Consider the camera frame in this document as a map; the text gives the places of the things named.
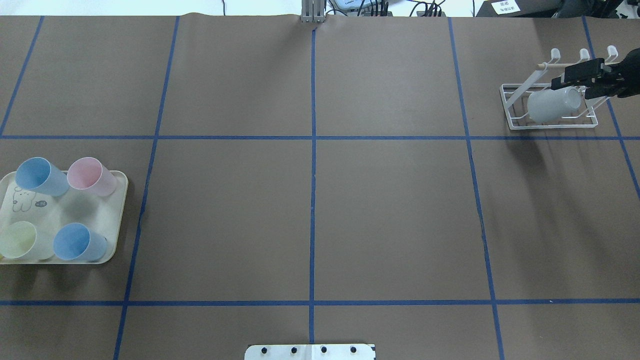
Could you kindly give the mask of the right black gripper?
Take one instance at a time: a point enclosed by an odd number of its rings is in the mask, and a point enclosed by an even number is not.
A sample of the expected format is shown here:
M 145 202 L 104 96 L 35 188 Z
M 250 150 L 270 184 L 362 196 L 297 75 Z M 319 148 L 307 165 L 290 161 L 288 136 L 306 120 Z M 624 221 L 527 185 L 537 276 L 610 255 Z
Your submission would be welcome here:
M 621 79 L 614 84 L 616 73 Z M 619 99 L 637 96 L 640 93 L 640 48 L 631 50 L 626 57 L 612 68 L 606 65 L 604 58 L 590 59 L 572 64 L 564 73 L 551 80 L 551 89 L 571 86 L 585 86 L 585 100 L 617 96 Z

